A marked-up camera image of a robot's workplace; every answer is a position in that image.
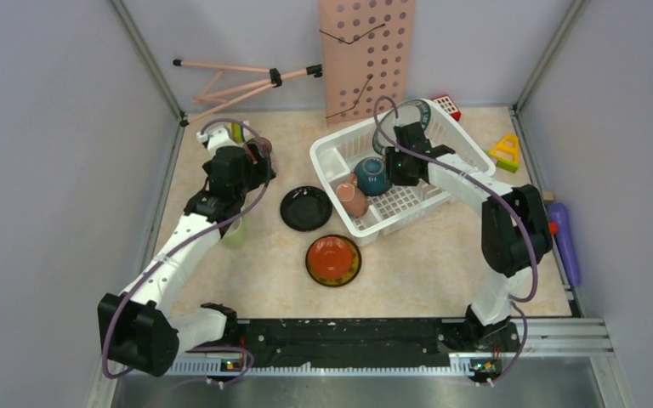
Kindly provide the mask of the pink glass mug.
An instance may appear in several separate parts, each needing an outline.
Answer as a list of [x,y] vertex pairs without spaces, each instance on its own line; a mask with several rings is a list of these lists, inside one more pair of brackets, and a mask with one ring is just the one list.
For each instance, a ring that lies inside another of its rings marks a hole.
[[271,142],[265,138],[251,138],[244,143],[243,148],[254,164],[270,156],[273,150]]

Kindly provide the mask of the white plastic dish rack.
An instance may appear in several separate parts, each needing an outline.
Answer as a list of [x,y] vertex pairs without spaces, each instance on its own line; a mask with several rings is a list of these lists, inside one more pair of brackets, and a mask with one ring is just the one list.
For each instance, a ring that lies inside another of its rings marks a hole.
[[[309,155],[327,196],[337,206],[352,240],[360,247],[373,243],[453,200],[450,190],[429,184],[427,164],[399,152],[397,142],[433,158],[453,153],[457,167],[491,177],[496,166],[452,116],[455,107],[428,99],[412,99],[396,111],[378,116],[382,127],[367,118],[317,139]],[[357,178],[366,195],[366,214],[350,215],[339,206],[338,188],[349,176]]]

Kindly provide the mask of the orange dotted mug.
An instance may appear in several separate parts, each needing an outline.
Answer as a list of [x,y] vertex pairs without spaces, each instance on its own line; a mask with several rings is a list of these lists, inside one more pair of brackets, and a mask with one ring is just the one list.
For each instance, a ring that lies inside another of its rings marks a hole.
[[351,173],[336,188],[338,201],[351,218],[361,218],[367,213],[368,201],[357,186],[357,177]]

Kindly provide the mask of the white plate green rim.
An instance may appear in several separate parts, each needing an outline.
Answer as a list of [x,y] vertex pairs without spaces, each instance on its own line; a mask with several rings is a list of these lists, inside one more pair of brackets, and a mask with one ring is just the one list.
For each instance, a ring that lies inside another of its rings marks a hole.
[[420,137],[429,140],[429,126],[432,122],[433,111],[425,99],[410,99],[398,104],[399,118],[395,125],[405,130],[400,130],[398,140],[408,144],[415,144],[417,140],[416,123],[421,127]]

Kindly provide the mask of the light green mug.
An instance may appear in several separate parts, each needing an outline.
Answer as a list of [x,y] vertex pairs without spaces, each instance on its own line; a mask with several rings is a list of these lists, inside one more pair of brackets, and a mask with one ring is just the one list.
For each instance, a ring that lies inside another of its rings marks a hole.
[[221,243],[228,248],[237,249],[245,245],[248,237],[245,218],[238,218],[226,230]]

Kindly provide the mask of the black small plate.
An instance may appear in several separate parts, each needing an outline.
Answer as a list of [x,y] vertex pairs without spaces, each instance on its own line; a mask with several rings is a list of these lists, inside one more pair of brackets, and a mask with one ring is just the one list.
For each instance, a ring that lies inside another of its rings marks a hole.
[[331,218],[333,204],[321,188],[304,185],[289,190],[279,207],[284,224],[299,232],[323,227]]

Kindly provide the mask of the red bowl yellow rim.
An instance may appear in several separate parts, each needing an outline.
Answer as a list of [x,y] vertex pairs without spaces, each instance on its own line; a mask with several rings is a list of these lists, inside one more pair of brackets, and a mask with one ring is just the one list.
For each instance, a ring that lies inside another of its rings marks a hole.
[[348,285],[361,272],[360,248],[344,235],[324,235],[311,243],[304,256],[309,277],[319,285]]

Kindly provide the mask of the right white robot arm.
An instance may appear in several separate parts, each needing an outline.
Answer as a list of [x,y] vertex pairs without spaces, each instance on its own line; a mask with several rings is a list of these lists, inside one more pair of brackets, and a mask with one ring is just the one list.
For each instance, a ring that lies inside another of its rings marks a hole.
[[392,184],[438,187],[481,219],[480,247],[491,274],[468,306],[453,342],[459,348],[487,350],[506,330],[516,304],[537,294],[538,264],[553,247],[542,196],[532,184],[506,184],[453,149],[433,146],[417,122],[395,126],[394,134],[385,150]]

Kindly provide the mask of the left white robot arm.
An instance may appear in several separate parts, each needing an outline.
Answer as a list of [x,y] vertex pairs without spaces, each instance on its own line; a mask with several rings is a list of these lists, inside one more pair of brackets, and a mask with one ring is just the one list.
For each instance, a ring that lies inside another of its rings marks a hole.
[[236,143],[225,132],[228,119],[208,122],[197,134],[211,154],[204,165],[205,185],[186,203],[177,226],[145,270],[118,294],[99,301],[101,370],[116,379],[110,362],[125,372],[162,376],[175,358],[201,346],[228,351],[238,341],[232,309],[207,303],[172,318],[169,313],[205,255],[263,199],[275,177],[270,142],[245,122],[237,126],[251,139]]

